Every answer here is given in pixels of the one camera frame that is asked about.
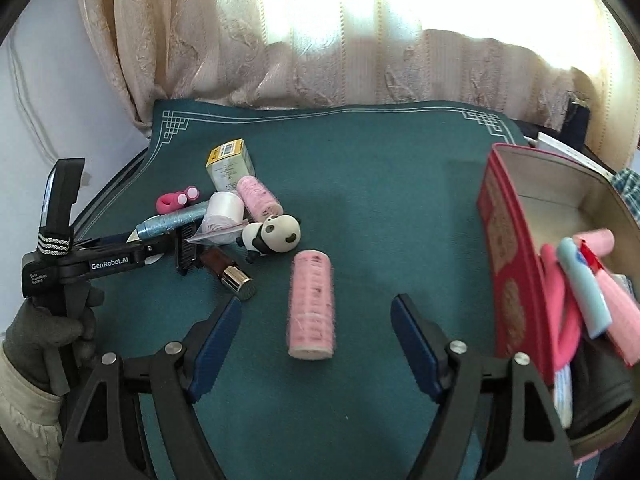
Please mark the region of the left gloved hand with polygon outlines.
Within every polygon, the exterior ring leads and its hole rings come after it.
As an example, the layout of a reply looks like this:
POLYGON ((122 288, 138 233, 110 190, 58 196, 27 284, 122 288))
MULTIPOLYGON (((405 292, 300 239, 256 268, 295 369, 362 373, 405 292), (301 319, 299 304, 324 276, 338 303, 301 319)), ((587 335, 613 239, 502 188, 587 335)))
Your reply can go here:
POLYGON ((96 364, 96 315, 93 309, 104 301, 102 289, 86 286, 85 304, 79 318, 53 315, 25 299, 6 330, 3 349, 16 370, 35 387, 65 396, 70 392, 60 349, 73 352, 75 366, 96 364))

